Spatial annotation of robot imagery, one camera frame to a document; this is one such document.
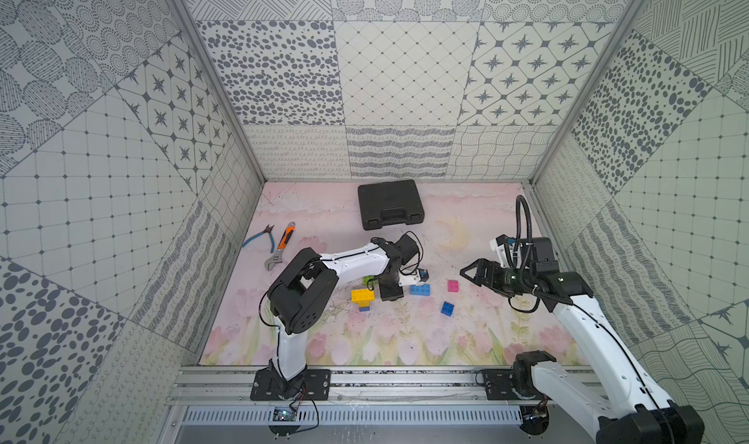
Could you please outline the yellow lego brick 2x4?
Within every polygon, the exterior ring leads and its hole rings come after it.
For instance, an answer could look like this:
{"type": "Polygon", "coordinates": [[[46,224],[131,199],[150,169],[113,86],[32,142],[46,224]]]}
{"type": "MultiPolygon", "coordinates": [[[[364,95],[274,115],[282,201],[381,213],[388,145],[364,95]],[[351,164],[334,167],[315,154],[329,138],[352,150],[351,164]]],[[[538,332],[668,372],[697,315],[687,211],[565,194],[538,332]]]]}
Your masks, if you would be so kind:
{"type": "Polygon", "coordinates": [[[359,307],[368,307],[375,299],[373,290],[355,289],[351,291],[351,302],[359,307]]]}

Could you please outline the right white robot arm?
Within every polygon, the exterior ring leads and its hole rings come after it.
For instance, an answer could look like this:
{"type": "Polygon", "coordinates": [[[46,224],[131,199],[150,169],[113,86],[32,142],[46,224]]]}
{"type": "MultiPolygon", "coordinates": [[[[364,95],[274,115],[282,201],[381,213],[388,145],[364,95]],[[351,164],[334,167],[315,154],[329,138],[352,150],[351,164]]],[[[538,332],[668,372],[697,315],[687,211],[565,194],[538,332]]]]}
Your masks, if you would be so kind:
{"type": "Polygon", "coordinates": [[[529,295],[573,337],[595,372],[597,394],[550,352],[516,355],[504,374],[509,391],[538,403],[522,418],[528,434],[548,428],[548,404],[556,403],[597,443],[698,443],[705,424],[690,405],[677,404],[646,372],[604,315],[592,288],[576,272],[561,272],[551,241],[497,237],[497,260],[478,259],[460,276],[512,300],[529,295]]]}

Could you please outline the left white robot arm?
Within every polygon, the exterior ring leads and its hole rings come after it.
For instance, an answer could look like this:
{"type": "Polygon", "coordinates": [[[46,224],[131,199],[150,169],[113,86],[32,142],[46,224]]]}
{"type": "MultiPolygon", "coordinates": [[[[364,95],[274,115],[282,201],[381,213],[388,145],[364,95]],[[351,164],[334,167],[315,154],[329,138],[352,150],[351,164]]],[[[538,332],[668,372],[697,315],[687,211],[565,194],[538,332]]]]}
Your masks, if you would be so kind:
{"type": "Polygon", "coordinates": [[[298,252],[266,292],[278,328],[276,354],[269,362],[272,383],[284,393],[302,386],[307,332],[337,288],[366,277],[382,301],[398,301],[407,287],[427,282],[422,258],[421,242],[410,231],[395,242],[374,237],[363,247],[334,254],[311,248],[298,252]]]}

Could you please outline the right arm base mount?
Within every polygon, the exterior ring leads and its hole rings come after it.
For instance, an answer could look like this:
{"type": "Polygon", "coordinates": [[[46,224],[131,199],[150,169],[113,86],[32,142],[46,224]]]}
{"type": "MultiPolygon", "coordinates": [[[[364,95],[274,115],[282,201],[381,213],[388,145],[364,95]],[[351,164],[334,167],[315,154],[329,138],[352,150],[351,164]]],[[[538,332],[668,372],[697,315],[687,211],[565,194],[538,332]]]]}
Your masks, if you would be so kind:
{"type": "Polygon", "coordinates": [[[475,381],[483,387],[489,401],[509,401],[519,398],[510,369],[482,369],[476,374],[475,381]]]}

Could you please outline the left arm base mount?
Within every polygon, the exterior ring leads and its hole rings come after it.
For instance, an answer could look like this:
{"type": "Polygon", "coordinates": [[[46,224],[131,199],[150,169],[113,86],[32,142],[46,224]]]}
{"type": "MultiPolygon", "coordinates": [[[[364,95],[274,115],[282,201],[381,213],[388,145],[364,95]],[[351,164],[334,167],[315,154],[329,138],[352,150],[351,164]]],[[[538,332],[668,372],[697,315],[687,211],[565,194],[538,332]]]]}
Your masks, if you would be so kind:
{"type": "Polygon", "coordinates": [[[277,401],[304,395],[307,399],[325,401],[329,397],[332,371],[329,369],[304,369],[296,377],[286,380],[271,366],[255,374],[251,399],[277,401]]]}

